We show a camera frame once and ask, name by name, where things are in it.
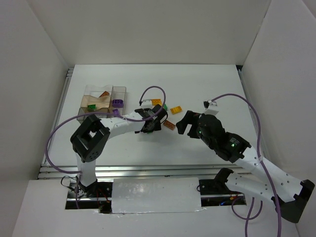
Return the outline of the purple round lego piece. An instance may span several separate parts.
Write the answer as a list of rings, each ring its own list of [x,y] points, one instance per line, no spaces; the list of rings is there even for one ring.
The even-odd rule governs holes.
[[[112,107],[113,108],[123,108],[124,107],[124,101],[122,99],[114,99],[112,101]]]

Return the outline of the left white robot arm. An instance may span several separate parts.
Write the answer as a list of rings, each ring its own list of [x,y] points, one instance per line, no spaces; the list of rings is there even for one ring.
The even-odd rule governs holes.
[[[160,131],[161,122],[167,117],[167,111],[158,104],[152,109],[136,109],[122,118],[99,119],[96,115],[85,118],[70,138],[77,157],[77,168],[81,172],[76,176],[79,183],[76,190],[82,190],[87,197],[97,195],[96,159],[102,154],[108,140],[130,132]]]

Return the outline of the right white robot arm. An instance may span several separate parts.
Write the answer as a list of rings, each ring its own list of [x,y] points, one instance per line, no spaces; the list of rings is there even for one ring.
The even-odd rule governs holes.
[[[179,134],[190,125],[188,136],[202,140],[217,156],[229,161],[260,179],[256,182],[221,169],[223,183],[229,190],[249,194],[273,206],[280,206],[281,217],[298,223],[311,197],[315,185],[310,180],[299,180],[286,173],[265,157],[259,157],[256,149],[237,134],[227,132],[214,115],[187,111],[176,123]]]

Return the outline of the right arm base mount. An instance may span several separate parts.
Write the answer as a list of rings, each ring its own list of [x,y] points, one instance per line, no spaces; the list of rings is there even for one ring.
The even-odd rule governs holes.
[[[226,186],[228,176],[234,172],[228,168],[222,168],[214,179],[200,179],[196,190],[200,193],[202,207],[246,205],[244,194],[231,191]]]

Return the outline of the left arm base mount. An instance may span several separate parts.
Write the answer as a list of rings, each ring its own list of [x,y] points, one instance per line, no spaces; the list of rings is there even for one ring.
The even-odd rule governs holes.
[[[102,214],[112,213],[113,182],[97,182],[85,190],[74,177],[64,176],[60,184],[67,189],[66,210],[95,209]]]

